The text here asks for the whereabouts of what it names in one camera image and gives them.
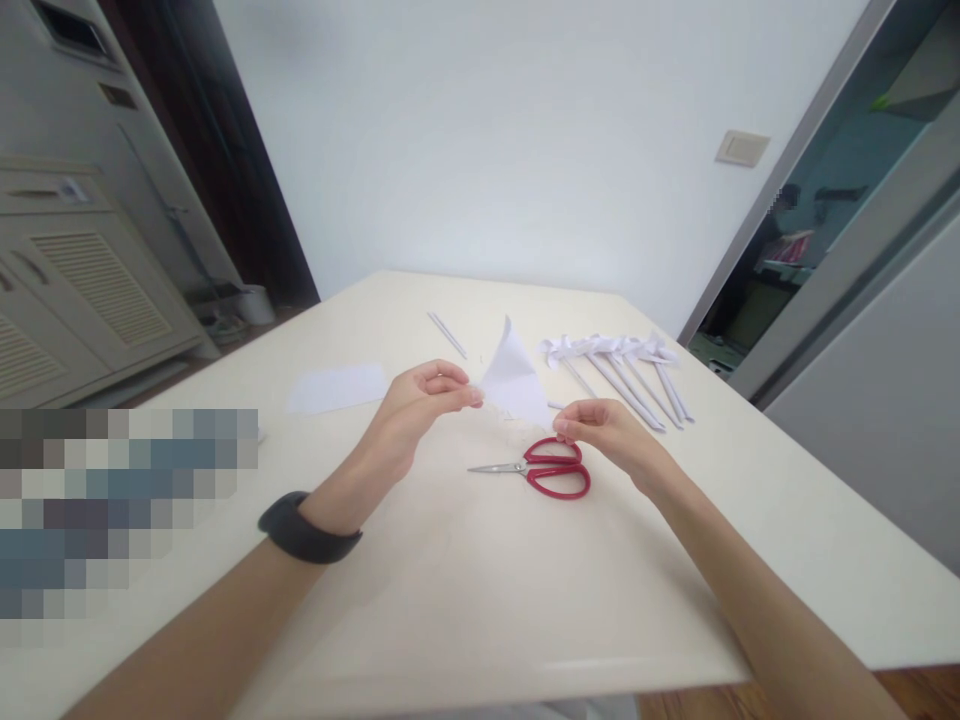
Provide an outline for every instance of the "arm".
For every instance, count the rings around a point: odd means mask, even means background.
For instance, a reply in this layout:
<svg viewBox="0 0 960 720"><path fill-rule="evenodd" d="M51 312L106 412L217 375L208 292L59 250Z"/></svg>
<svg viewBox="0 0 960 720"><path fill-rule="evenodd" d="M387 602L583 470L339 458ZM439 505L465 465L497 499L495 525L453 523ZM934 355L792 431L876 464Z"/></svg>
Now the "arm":
<svg viewBox="0 0 960 720"><path fill-rule="evenodd" d="M906 717L857 656L760 559L623 405L573 403L554 427L562 441L595 446L661 512L720 601L780 716Z"/></svg>
<svg viewBox="0 0 960 720"><path fill-rule="evenodd" d="M480 407L456 365L434 361L393 381L356 449L300 505L315 527L352 535L413 465L440 415ZM264 540L67 713L66 720L226 717L325 567Z"/></svg>

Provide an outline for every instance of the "paper stick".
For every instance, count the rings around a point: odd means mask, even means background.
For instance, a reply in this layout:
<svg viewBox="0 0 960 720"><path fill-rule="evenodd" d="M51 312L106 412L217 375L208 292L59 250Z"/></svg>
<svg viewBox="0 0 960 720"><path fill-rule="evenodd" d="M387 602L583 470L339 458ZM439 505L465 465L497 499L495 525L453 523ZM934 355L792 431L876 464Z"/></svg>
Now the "paper stick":
<svg viewBox="0 0 960 720"><path fill-rule="evenodd" d="M683 402L680 400L677 389L673 386L673 381L671 381L670 376L667 375L666 368L663 367L662 363L654 363L654 366L657 368L657 375L660 376L660 382L663 383L663 389L667 391L667 397L670 398L673 409L677 411L677 416L693 422L693 418L690 417L687 409L683 406Z"/></svg>
<svg viewBox="0 0 960 720"><path fill-rule="evenodd" d="M665 403L660 396L653 391L653 388L650 387L650 384L646 381L643 375L640 374L640 370L638 370L637 366L633 364L633 361L628 357L624 357L624 360L627 363L627 367L633 371L634 376L640 381L640 384L643 385L643 389L650 393L650 397L652 397L656 401L657 405L660 406L660 409L663 410L663 414L670 419L670 422L674 424L677 430L683 430L683 425L676 417L674 417L673 411L670 409L667 403Z"/></svg>
<svg viewBox="0 0 960 720"><path fill-rule="evenodd" d="M436 325L440 329L440 332L446 336L447 340L450 341L450 344L453 345L457 352L463 356L463 359L469 359L467 358L467 351L463 349L463 345L457 342L457 339L453 336L453 333L447 330L447 326L443 324L443 320L441 320L436 313L428 312L427 316L433 320L434 325Z"/></svg>
<svg viewBox="0 0 960 720"><path fill-rule="evenodd" d="M620 379L623 380L623 384L627 386L627 389L631 393L633 393L633 396L637 399L637 402L643 406L643 409L647 411L647 414L653 418L661 430L666 430L666 425L660 422L660 418L657 417L657 414L650 409L649 405L647 405L646 401L643 399L643 396L640 394L640 391L637 389L637 386L633 384L633 380L631 380L630 376L627 375L627 371L620 366L620 363L617 362L617 359L612 357L610 353L607 353L607 359L610 361L610 364L613 365L613 369L616 370L617 375L620 376Z"/></svg>
<svg viewBox="0 0 960 720"><path fill-rule="evenodd" d="M601 363L593 355L588 353L586 357L590 362L593 363L593 366L597 370L599 370L600 373L607 379L607 382L613 385L614 390L620 393L620 396L627 401L627 404L630 405L630 407L632 407L636 411L637 415L643 418L643 420L647 423L647 425L649 425L656 432L664 432L665 428L663 427L663 425L659 421L657 421L656 418L652 417L650 413L648 413L646 410L643 409L643 406L637 402L637 399L633 397L630 391L623 386L623 383L620 382L620 380L617 378L617 376L614 373L610 372L607 368L605 368L603 366L603 363Z"/></svg>
<svg viewBox="0 0 960 720"><path fill-rule="evenodd" d="M580 384L583 385L583 389L587 391L587 394L590 397L592 398L597 397L597 394L593 391L593 388L590 387L590 383L584 380L583 376L577 372L577 369L573 366L573 363L571 363L567 358L560 358L560 362L566 365L567 369L573 373L573 376L580 381Z"/></svg>

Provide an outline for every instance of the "cabinet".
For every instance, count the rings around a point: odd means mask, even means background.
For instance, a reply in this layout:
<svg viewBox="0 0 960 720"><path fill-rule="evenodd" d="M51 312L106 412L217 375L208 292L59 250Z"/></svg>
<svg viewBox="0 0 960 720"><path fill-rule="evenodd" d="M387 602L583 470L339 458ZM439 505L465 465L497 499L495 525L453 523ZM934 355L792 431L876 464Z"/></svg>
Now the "cabinet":
<svg viewBox="0 0 960 720"><path fill-rule="evenodd" d="M67 404L199 344L98 171L22 162L0 159L0 407Z"/></svg>
<svg viewBox="0 0 960 720"><path fill-rule="evenodd" d="M109 368L0 263L2 406L37 407L109 374Z"/></svg>
<svg viewBox="0 0 960 720"><path fill-rule="evenodd" d="M196 334L114 214L2 218L0 260L111 370Z"/></svg>

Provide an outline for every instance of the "red scissors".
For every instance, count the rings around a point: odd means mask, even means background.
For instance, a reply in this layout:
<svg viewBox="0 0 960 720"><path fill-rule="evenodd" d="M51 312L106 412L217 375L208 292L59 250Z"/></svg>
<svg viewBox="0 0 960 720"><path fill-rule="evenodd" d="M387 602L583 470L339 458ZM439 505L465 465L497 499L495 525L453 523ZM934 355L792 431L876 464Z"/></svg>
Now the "red scissors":
<svg viewBox="0 0 960 720"><path fill-rule="evenodd" d="M576 443L570 445L570 447L573 448L573 452L576 453L572 457L570 455L537 455L534 453L534 450L541 445L549 445L551 443L556 445L564 444L557 442L556 438L544 438L531 445L530 449L523 454L524 462L507 463L505 465L484 465L478 468L468 468L467 472L516 472L523 475L528 483L544 495L549 495L558 500L578 500L582 498L590 492L590 473L587 472L587 469L580 462L583 460L583 453L580 452L580 448L577 447ZM530 465L552 465L553 467L532 468L529 467ZM583 476L583 489L573 493L558 493L549 488L545 488L537 482L539 478L543 477L577 474Z"/></svg>

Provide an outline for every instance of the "scissors blade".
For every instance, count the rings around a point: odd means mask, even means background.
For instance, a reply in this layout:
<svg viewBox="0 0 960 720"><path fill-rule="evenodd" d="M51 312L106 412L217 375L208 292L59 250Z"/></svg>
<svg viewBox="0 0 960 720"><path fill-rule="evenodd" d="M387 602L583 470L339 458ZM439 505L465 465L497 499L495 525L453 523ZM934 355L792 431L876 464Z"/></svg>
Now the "scissors blade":
<svg viewBox="0 0 960 720"><path fill-rule="evenodd" d="M520 472L523 466L520 463L506 463L505 465L483 465L478 468L467 468L467 472Z"/></svg>

